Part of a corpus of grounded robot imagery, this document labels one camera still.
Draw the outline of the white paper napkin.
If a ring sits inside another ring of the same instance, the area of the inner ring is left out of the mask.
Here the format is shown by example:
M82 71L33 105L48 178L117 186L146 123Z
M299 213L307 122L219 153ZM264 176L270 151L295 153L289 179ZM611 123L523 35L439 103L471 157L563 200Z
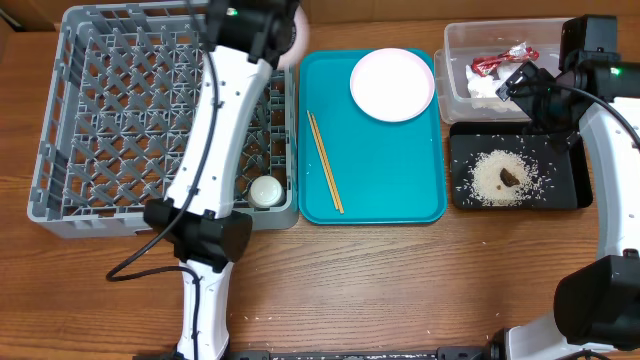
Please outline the white paper napkin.
M503 102L496 95L498 88L519 68L519 63L504 62L496 70L496 74L481 76L476 74L469 65L465 67L467 77L467 89L474 99L494 99L495 104L478 105L474 108L489 108L497 112L516 111L518 107L511 100Z

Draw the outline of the red snack wrapper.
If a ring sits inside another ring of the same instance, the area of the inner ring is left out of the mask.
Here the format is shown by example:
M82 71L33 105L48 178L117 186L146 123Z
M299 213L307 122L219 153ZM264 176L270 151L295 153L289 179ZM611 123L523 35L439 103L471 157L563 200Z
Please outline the red snack wrapper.
M539 56L540 53L537 50L523 42L498 55L476 57L473 59L470 68L477 75L486 77L492 74L502 63L535 61Z

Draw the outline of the brown food scrap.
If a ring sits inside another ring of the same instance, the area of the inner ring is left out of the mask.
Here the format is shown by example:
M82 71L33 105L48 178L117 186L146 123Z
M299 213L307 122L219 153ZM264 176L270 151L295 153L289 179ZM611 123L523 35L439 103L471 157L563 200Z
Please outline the brown food scrap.
M506 187L514 187L520 185L520 180L506 168L501 169L500 179Z

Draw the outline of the white rice pile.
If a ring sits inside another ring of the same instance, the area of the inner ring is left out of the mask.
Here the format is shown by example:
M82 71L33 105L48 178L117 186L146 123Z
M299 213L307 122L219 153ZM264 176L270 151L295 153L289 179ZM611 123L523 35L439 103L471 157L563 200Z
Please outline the white rice pile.
M553 188L542 160L544 140L531 135L457 135L451 138L451 171L459 204L480 208L529 207L547 201ZM506 168L520 185L506 187Z

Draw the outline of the large pink round plate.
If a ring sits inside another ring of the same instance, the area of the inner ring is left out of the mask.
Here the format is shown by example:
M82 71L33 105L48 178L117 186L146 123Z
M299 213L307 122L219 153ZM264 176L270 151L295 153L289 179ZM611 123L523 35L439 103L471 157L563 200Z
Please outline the large pink round plate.
M350 76L356 105L370 117L390 123L422 114L435 96L435 78L415 53L399 48L374 50L362 57Z

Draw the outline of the pink bowl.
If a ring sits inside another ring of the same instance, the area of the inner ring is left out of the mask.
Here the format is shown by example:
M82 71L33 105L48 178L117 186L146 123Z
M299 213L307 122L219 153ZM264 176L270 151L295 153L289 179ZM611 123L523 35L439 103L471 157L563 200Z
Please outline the pink bowl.
M278 70L285 70L301 61L309 41L309 24L307 16L299 6L294 15L295 34L290 48L279 57Z

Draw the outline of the white plastic cup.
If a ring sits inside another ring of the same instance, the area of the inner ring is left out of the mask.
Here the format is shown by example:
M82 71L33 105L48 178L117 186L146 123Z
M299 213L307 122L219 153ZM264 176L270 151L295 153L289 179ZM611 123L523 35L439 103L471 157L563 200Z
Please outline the white plastic cup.
M264 175L256 178L248 193L248 202L254 208L277 207L284 203L286 193L280 182L273 176Z

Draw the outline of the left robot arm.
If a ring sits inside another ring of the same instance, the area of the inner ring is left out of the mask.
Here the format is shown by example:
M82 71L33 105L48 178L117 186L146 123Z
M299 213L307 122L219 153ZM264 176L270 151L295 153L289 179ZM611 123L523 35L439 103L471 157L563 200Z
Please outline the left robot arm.
M254 109L274 70L306 46L297 1L212 1L205 18L201 94L187 148L163 199L143 218L172 243L183 276L183 329L172 359L221 359L232 267L252 218L234 209L237 167Z

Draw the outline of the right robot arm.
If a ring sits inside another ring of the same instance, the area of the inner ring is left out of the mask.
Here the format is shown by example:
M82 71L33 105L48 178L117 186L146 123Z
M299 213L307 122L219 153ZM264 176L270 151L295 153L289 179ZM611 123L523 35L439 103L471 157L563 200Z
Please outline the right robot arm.
M594 263L562 279L553 309L508 329L490 359L603 359L639 347L639 66L617 51L617 19L583 15L562 26L560 73L526 62L497 96L541 134L576 131L598 202Z

